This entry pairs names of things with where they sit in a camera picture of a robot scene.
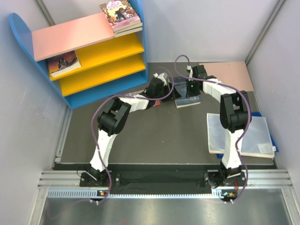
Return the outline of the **dark blue paperback book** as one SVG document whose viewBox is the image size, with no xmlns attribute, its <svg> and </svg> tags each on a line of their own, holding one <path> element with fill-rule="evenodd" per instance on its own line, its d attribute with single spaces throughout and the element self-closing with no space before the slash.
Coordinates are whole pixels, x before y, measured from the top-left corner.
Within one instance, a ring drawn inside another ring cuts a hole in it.
<svg viewBox="0 0 300 225">
<path fill-rule="evenodd" d="M 187 96 L 187 84 L 185 78 L 176 77 L 173 79 L 173 83 L 174 88 L 172 92 L 172 97 L 177 108 L 197 105 L 201 103 L 199 96 Z"/>
</svg>

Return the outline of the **orange lantern cover paperback book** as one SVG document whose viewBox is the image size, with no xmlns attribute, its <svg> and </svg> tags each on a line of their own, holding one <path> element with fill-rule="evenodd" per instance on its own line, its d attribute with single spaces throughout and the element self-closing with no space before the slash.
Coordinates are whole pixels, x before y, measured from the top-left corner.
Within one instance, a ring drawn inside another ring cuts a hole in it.
<svg viewBox="0 0 300 225">
<path fill-rule="evenodd" d="M 115 37 L 115 38 L 118 38 L 118 37 L 122 37 L 122 36 L 124 36 L 124 35 L 136 33 L 136 32 L 142 31 L 142 30 L 143 30 L 143 28 L 142 28 L 142 27 L 139 27 L 139 28 L 127 30 L 127 31 L 124 31 L 124 32 L 115 33 L 115 34 L 114 34 L 114 37 Z"/>
</svg>

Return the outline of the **blue treehouse paperback book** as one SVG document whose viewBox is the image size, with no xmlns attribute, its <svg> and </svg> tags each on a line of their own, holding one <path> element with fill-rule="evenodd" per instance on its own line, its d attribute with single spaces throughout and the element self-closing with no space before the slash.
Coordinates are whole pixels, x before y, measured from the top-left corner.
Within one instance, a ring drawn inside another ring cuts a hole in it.
<svg viewBox="0 0 300 225">
<path fill-rule="evenodd" d="M 125 32 L 125 31 L 128 31 L 128 30 L 132 30 L 132 29 L 136 29 L 136 28 L 140 28 L 143 26 L 143 23 L 142 22 L 137 22 L 137 23 L 133 23 L 131 24 L 130 26 L 127 26 L 127 27 L 124 27 L 122 29 L 119 29 L 117 31 L 115 31 L 114 33 L 122 33 L 122 32 Z"/>
</svg>

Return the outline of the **pink purple paperback book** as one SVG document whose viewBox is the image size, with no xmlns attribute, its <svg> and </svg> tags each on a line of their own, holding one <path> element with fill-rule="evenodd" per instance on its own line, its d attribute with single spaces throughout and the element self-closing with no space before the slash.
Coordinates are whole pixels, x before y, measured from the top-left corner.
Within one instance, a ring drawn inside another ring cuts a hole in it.
<svg viewBox="0 0 300 225">
<path fill-rule="evenodd" d="M 141 23 L 139 15 L 128 0 L 111 0 L 99 7 L 115 33 Z"/>
</svg>

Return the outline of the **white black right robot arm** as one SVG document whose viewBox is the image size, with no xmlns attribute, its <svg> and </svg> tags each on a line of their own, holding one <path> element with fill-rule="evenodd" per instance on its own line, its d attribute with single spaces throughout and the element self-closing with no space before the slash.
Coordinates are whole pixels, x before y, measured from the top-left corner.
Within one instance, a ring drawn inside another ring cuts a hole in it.
<svg viewBox="0 0 300 225">
<path fill-rule="evenodd" d="M 193 97 L 202 91 L 216 99 L 220 103 L 220 123 L 225 129 L 225 151 L 220 168 L 218 173 L 206 178 L 207 184 L 212 188 L 231 185 L 242 174 L 241 144 L 251 122 L 248 94 L 208 76 L 203 65 L 188 65 L 187 72 L 187 96 Z"/>
</svg>

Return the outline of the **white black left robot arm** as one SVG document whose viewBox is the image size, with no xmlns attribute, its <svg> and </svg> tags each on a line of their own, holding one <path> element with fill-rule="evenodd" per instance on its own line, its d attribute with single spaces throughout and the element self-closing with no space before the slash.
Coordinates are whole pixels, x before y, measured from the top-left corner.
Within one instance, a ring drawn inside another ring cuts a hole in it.
<svg viewBox="0 0 300 225">
<path fill-rule="evenodd" d="M 98 138 L 92 132 L 96 141 L 96 149 L 90 165 L 81 174 L 81 187 L 101 186 L 111 184 L 111 175 L 108 170 L 109 155 L 116 136 L 123 130 L 128 115 L 135 111 L 151 108 L 156 101 L 167 99 L 175 90 L 174 79 L 166 81 L 165 73 L 155 74 L 149 86 L 136 94 L 115 95 L 108 98 L 101 106 L 102 112 L 97 109 L 91 123 L 97 117 Z"/>
</svg>

